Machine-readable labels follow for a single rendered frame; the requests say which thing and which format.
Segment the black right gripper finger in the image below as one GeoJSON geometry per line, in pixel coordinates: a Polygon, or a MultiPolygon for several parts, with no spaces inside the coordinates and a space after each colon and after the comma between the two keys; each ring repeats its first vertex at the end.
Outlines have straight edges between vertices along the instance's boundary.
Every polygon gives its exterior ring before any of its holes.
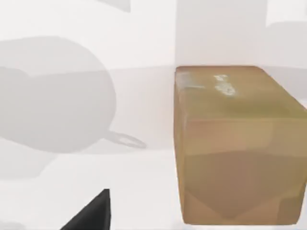
{"type": "Polygon", "coordinates": [[[110,226],[110,189],[104,189],[60,230],[110,230],[110,226]]]}

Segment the brown rectangular bread loaf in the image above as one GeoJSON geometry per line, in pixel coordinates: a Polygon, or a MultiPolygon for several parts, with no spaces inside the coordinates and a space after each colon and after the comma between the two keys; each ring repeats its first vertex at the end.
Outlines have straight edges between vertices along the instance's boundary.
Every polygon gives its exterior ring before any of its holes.
{"type": "Polygon", "coordinates": [[[186,224],[298,222],[307,109],[263,69],[177,67],[174,147],[186,224]]]}

